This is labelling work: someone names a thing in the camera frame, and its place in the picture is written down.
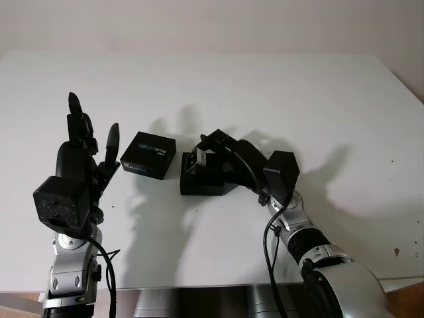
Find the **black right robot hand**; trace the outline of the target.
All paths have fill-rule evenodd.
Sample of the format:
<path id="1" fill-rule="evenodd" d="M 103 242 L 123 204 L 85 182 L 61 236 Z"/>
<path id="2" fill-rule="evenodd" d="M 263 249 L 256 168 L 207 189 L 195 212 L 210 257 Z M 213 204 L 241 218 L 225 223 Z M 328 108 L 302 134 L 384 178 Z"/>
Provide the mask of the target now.
<path id="1" fill-rule="evenodd" d="M 225 182 L 247 187 L 259 195 L 260 201 L 264 201 L 270 194 L 263 172 L 267 159 L 249 141 L 236 140 L 219 129 L 209 135 L 203 134 L 201 142 L 191 152 L 194 159 L 186 171 L 193 175 L 212 174 L 212 169 L 207 167 L 208 150 L 216 154 L 222 163 L 223 168 L 219 172 Z"/>

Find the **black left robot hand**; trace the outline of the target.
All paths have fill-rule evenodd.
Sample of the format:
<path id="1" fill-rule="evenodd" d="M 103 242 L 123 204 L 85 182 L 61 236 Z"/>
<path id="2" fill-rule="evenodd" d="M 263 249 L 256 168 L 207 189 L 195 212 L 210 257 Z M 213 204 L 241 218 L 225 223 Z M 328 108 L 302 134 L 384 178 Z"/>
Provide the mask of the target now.
<path id="1" fill-rule="evenodd" d="M 107 137 L 104 161 L 97 164 L 94 156 L 99 152 L 93 125 L 81 108 L 78 96 L 68 95 L 70 113 L 67 114 L 68 137 L 58 151 L 56 176 L 81 182 L 89 190 L 90 211 L 99 206 L 99 201 L 109 185 L 120 163 L 117 161 L 120 143 L 119 124 L 112 124 Z"/>

